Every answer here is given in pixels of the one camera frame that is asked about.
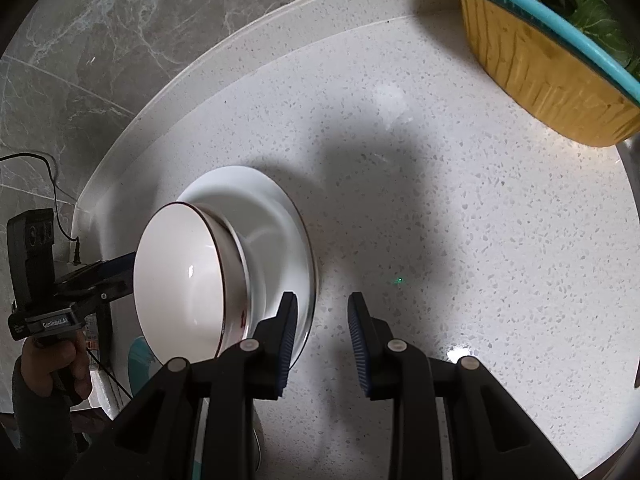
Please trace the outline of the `left hand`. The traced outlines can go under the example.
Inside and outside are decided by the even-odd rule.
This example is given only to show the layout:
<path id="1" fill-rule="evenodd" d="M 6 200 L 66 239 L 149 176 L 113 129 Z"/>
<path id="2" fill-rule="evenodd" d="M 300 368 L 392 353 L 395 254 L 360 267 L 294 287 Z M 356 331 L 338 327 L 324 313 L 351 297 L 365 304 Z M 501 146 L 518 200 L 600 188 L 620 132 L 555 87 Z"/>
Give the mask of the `left hand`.
<path id="1" fill-rule="evenodd" d="M 27 387 L 42 398 L 51 395 L 53 374 L 59 370 L 70 371 L 80 400 L 86 400 L 92 391 L 89 356 L 81 330 L 50 347 L 37 344 L 35 338 L 27 338 L 23 344 L 20 369 Z"/>

